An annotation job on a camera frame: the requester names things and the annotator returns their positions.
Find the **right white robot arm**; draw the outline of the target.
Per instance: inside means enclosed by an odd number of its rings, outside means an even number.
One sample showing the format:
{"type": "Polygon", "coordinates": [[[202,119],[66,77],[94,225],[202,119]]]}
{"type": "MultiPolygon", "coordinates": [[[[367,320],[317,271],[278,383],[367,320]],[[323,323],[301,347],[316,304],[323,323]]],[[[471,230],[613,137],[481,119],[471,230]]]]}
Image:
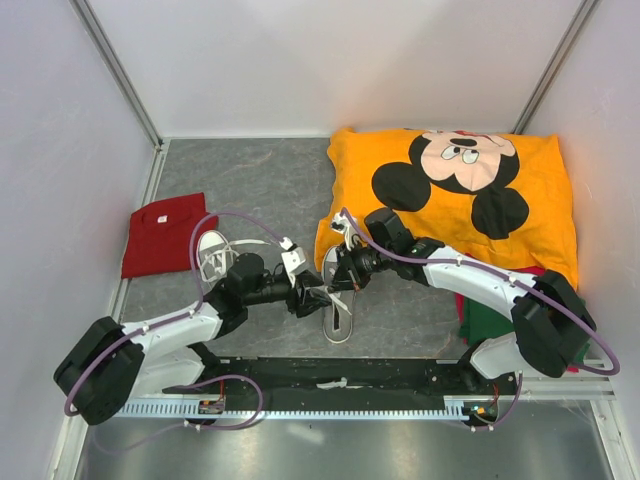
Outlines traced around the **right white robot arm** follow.
{"type": "Polygon", "coordinates": [[[566,278],[547,270],[532,275],[501,269],[428,237],[416,238],[388,208],[369,214],[359,228],[347,210],[330,227],[344,237],[330,277],[335,292],[358,291],[379,272],[459,294],[508,320],[512,329],[472,344],[461,358],[458,381],[477,394],[495,378],[533,370],[560,378],[586,346],[595,324],[566,278]]]}

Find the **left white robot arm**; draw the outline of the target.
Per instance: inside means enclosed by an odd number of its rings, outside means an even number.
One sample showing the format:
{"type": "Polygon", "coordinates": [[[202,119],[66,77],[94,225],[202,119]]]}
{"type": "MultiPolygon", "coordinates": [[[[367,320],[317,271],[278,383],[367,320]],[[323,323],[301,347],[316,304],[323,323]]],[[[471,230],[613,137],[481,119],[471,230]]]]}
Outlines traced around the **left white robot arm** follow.
{"type": "Polygon", "coordinates": [[[187,386],[211,392],[220,371],[201,345],[239,328],[249,307],[276,302],[303,318],[331,299],[298,252],[283,253],[275,271],[259,255],[243,253],[192,305],[129,325],[110,316],[94,321],[53,375],[66,396],[65,413],[99,425],[135,396],[187,386]]]}

